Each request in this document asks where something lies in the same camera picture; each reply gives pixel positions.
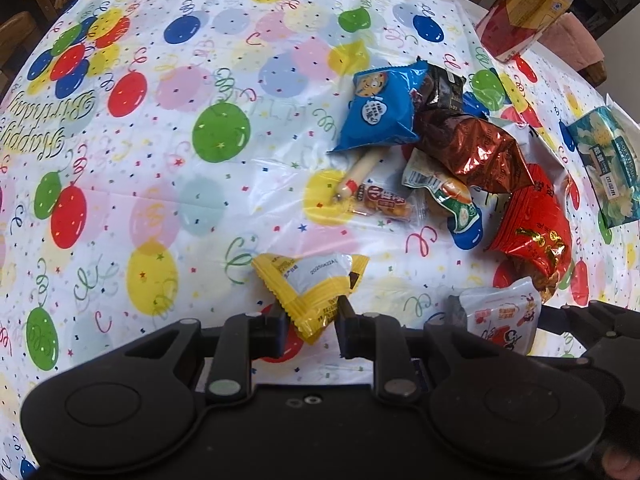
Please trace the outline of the person right hand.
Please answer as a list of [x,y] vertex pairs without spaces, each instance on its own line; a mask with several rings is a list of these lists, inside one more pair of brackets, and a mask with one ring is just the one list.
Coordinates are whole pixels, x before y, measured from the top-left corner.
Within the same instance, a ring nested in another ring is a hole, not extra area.
[[608,448],[602,457],[604,472],[616,480],[638,480],[640,478],[640,460],[618,446]]

